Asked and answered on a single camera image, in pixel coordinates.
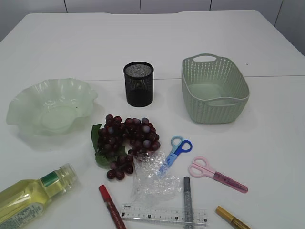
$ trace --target black mesh pen holder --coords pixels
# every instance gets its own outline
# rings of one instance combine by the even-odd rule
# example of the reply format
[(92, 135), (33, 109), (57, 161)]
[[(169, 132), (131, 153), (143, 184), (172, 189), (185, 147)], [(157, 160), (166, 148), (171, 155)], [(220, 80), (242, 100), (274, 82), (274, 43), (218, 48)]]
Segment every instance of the black mesh pen holder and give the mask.
[(127, 102), (144, 107), (153, 101), (153, 67), (146, 62), (132, 62), (123, 69)]

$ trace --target bottle label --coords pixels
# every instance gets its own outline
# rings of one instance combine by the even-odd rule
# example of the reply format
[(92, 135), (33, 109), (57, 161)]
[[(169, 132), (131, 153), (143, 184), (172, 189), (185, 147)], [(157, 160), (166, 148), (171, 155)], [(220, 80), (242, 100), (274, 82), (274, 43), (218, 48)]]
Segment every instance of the bottle label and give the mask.
[(0, 229), (19, 229), (43, 212), (43, 205), (32, 203), (0, 224)]
[(59, 180), (55, 171), (45, 175), (43, 178), (40, 179), (45, 187), (53, 184), (55, 181)]

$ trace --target basket handle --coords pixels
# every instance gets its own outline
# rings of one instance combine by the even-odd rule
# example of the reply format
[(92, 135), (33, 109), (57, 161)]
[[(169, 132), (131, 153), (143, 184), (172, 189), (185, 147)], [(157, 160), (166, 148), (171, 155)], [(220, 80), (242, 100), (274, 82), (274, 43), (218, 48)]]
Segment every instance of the basket handle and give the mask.
[(219, 56), (216, 56), (216, 55), (214, 55), (214, 54), (202, 53), (202, 54), (199, 54), (199, 55), (195, 55), (195, 56), (193, 56), (193, 57), (190, 57), (190, 59), (191, 59), (193, 62), (201, 62), (201, 63), (204, 63), (204, 62), (214, 62), (214, 61), (195, 61), (195, 58), (200, 57), (200, 56), (212, 56), (212, 57), (215, 57), (216, 60), (214, 60), (214, 61), (217, 61), (217, 59), (220, 58)]
[[(213, 104), (211, 105), (211, 103), (215, 102), (215, 101), (226, 101), (226, 103), (228, 101), (230, 101), (229, 104)], [(237, 104), (239, 104), (241, 101), (239, 99), (234, 99), (234, 98), (217, 98), (217, 99), (212, 99), (210, 101), (208, 101), (206, 104), (208, 106), (235, 106)]]

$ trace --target clear plastic wrap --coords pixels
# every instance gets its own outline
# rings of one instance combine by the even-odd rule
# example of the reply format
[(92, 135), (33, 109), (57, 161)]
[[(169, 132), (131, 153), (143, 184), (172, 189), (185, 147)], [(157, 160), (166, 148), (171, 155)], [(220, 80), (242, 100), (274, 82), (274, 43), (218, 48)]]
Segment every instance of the clear plastic wrap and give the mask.
[(178, 177), (171, 176), (168, 169), (160, 175), (160, 166), (164, 161), (162, 151), (134, 159), (133, 201), (152, 206), (172, 199), (181, 192), (182, 185)]

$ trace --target green plastic basket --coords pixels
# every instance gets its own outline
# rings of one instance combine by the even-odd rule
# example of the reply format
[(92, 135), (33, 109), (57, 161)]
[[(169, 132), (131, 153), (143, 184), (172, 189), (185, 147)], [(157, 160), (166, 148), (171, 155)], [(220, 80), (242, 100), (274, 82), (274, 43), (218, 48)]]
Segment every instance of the green plastic basket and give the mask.
[[(216, 59), (207, 62), (194, 60), (200, 56)], [(235, 121), (250, 95), (237, 66), (225, 57), (208, 53), (183, 60), (182, 92), (191, 119), (204, 124)]]

